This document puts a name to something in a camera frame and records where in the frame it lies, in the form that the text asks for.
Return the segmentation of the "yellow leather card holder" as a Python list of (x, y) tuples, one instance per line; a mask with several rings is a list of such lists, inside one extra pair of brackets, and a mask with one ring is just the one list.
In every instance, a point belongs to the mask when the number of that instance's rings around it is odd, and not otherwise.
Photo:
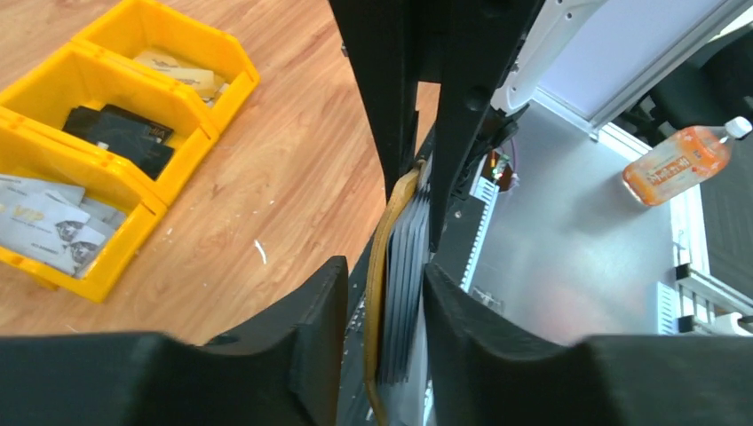
[(429, 382), (422, 295), (431, 164), (401, 177), (374, 234), (364, 301), (364, 385), (378, 425), (422, 425)]

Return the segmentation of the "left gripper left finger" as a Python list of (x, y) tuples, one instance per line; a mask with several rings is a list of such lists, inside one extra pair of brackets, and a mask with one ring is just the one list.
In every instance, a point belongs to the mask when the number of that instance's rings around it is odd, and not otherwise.
[(348, 266), (203, 345), (156, 332), (5, 337), (4, 425), (333, 425)]

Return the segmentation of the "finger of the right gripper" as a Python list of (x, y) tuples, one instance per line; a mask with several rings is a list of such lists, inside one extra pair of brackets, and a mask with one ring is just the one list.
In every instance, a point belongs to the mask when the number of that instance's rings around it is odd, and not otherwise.
[(416, 148), (417, 71), (411, 1), (331, 0), (390, 198)]
[(451, 1), (434, 126), (430, 243), (440, 246), (450, 196), (490, 106), (542, 1)]

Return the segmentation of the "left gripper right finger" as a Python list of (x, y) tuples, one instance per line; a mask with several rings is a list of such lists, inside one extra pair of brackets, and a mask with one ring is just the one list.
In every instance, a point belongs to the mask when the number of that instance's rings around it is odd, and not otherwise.
[(561, 346), (504, 319), (436, 264), (424, 313), (439, 425), (749, 425), (752, 342), (593, 335)]

